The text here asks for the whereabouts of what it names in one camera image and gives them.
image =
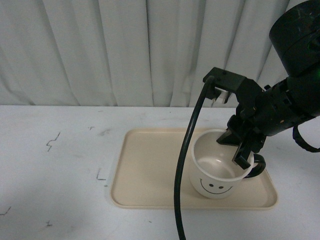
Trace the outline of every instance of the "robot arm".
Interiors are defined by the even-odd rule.
[[[276,21],[269,37],[289,75],[283,81],[262,89],[252,79],[216,67],[203,78],[212,80],[207,98],[216,99],[221,90],[236,95],[236,113],[217,142],[238,146],[233,161],[243,169],[250,166],[250,152],[258,153],[267,136],[292,127],[301,147],[320,152],[298,131],[298,125],[320,115],[320,0],[291,8]]]

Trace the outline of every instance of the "white mug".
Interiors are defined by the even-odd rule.
[[[233,162],[237,147],[217,143],[225,132],[223,129],[207,130],[194,141],[191,149],[190,181],[201,195],[211,199],[228,197],[243,178],[255,177],[266,167],[263,157],[252,152],[248,157],[249,168],[242,169]],[[253,168],[256,155],[259,163]]]

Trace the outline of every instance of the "black cable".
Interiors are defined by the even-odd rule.
[[[174,215],[175,215],[175,224],[176,229],[178,231],[179,239],[185,240],[185,231],[184,226],[182,223],[182,216],[181,216],[181,204],[180,204],[180,190],[181,190],[181,180],[182,180],[182,173],[184,170],[184,164],[186,160],[186,155],[188,151],[188,147],[191,141],[192,134],[194,132],[198,116],[200,114],[200,110],[202,108],[202,105],[205,101],[207,91],[209,87],[211,86],[211,83],[213,82],[214,78],[209,77],[201,90],[200,96],[195,104],[195,107],[193,109],[191,119],[188,125],[188,128],[186,129],[186,133],[182,142],[176,171],[175,171],[175,178],[174,178],[174,194],[173,194],[173,201],[174,201]]]

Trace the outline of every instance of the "black strap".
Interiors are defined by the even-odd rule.
[[[293,127],[292,137],[295,140],[296,144],[298,144],[301,148],[304,150],[307,150],[311,153],[320,153],[320,148],[315,148],[313,146],[310,146],[300,135],[300,132],[298,130],[298,126]]]

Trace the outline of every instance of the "mug rim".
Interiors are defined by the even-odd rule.
[[[213,128],[213,129],[209,129],[209,130],[206,130],[204,132],[202,132],[192,143],[192,148],[191,148],[191,155],[192,155],[192,160],[194,162],[194,164],[196,165],[196,167],[203,173],[205,174],[206,176],[208,176],[209,178],[212,178],[212,179],[215,179],[215,180],[218,180],[218,181],[221,181],[221,182],[235,182],[235,181],[238,181],[238,180],[241,180],[241,179],[244,179],[249,173],[250,171],[252,170],[252,168],[254,167],[254,154],[253,152],[250,152],[250,155],[249,155],[249,158],[250,159],[250,167],[248,167],[246,169],[246,171],[241,175],[241,176],[237,176],[237,177],[233,177],[233,178],[222,178],[222,177],[218,177],[218,176],[214,176],[214,175],[211,175],[210,173],[208,173],[207,171],[205,171],[198,163],[198,161],[196,160],[196,157],[195,157],[195,145],[197,143],[197,141],[199,140],[199,138],[201,138],[203,135],[206,135],[208,133],[216,133],[216,132],[219,132],[219,133],[225,133],[226,130],[225,129],[220,129],[220,128]]]

